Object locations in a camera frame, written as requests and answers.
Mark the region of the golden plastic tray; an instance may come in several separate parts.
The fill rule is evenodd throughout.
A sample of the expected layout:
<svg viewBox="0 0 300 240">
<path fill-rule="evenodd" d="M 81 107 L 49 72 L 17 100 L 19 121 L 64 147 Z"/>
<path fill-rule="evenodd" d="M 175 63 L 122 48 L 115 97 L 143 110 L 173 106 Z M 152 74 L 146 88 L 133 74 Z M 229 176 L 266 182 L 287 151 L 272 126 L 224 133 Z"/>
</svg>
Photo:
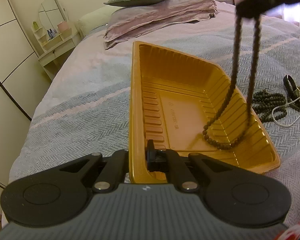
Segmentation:
<svg viewBox="0 0 300 240">
<path fill-rule="evenodd" d="M 133 43 L 129 107 L 129 175 L 134 183 L 165 183 L 162 172 L 147 170 L 147 141 L 158 150 L 172 149 L 182 157 L 201 153 L 263 174 L 281 160 L 256 114 L 247 116 L 247 103 L 235 89 L 221 117 L 208 130 L 220 143 L 243 141 L 231 150 L 208 144 L 203 129 L 225 100 L 230 78 L 213 62 L 166 47 Z"/>
</svg>

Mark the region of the white sliding wardrobe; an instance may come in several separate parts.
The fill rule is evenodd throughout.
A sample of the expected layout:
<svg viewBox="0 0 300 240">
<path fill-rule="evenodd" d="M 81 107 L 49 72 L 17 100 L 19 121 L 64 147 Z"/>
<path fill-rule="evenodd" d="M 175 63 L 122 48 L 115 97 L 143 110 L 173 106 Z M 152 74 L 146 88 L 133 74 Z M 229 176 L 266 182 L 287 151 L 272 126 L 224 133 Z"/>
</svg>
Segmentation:
<svg viewBox="0 0 300 240">
<path fill-rule="evenodd" d="M 31 122 L 31 113 L 20 97 L 27 91 L 26 65 L 33 63 L 34 57 L 10 0 L 0 0 L 0 195 L 8 184 L 11 166 L 21 152 Z"/>
</svg>

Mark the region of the white vanity dressing table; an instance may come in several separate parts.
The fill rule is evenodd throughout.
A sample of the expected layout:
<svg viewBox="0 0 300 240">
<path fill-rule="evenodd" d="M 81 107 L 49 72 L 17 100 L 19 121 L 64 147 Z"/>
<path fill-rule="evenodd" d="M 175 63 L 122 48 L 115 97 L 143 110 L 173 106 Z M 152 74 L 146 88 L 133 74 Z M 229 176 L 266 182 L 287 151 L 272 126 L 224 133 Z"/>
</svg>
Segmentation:
<svg viewBox="0 0 300 240">
<path fill-rule="evenodd" d="M 48 32 L 40 26 L 32 29 L 33 35 L 41 46 L 43 53 L 38 57 L 40 65 L 48 77 L 53 80 L 66 59 L 81 42 L 81 36 L 75 25 L 68 21 L 69 29 L 57 33 L 54 38 L 49 38 Z"/>
</svg>

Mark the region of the folded pink blanket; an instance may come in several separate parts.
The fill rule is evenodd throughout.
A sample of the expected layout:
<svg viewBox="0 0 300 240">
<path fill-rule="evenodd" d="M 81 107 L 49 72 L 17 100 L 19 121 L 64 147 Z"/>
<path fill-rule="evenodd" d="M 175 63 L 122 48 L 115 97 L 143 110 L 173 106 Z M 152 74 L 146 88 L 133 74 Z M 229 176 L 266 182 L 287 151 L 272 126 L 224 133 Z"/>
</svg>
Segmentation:
<svg viewBox="0 0 300 240">
<path fill-rule="evenodd" d="M 154 5 L 122 8 L 108 22 L 104 48 L 110 49 L 169 25 L 209 20 L 216 14 L 215 0 L 164 0 Z"/>
</svg>

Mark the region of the white pillow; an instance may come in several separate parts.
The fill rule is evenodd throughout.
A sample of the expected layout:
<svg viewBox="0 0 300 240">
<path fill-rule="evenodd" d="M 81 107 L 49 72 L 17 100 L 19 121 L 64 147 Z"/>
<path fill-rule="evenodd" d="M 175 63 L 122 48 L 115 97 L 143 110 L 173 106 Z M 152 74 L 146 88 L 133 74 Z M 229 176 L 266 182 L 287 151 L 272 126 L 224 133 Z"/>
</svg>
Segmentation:
<svg viewBox="0 0 300 240">
<path fill-rule="evenodd" d="M 93 12 L 83 15 L 78 20 L 81 33 L 87 36 L 93 29 L 105 25 L 109 22 L 111 15 L 120 10 L 121 7 L 105 5 Z"/>
</svg>

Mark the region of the pink storage box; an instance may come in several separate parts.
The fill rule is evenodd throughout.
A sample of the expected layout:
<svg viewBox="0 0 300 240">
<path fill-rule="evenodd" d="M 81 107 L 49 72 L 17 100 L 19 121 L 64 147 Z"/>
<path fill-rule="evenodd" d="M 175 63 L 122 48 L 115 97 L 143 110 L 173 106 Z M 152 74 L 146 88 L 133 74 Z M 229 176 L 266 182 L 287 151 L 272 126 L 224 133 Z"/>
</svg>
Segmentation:
<svg viewBox="0 0 300 240">
<path fill-rule="evenodd" d="M 66 21 L 63 21 L 57 25 L 58 31 L 63 33 L 69 29 L 69 25 Z"/>
</svg>

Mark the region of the oval vanity mirror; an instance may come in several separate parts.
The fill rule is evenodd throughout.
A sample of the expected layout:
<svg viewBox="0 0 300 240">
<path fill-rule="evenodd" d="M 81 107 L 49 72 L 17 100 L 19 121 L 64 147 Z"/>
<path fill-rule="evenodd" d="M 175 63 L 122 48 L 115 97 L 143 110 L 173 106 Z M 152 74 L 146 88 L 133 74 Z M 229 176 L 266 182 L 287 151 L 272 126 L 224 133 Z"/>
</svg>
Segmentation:
<svg viewBox="0 0 300 240">
<path fill-rule="evenodd" d="M 68 20 L 68 14 L 59 0 L 44 0 L 38 11 L 39 20 L 45 30 L 55 30 L 58 25 Z"/>
</svg>

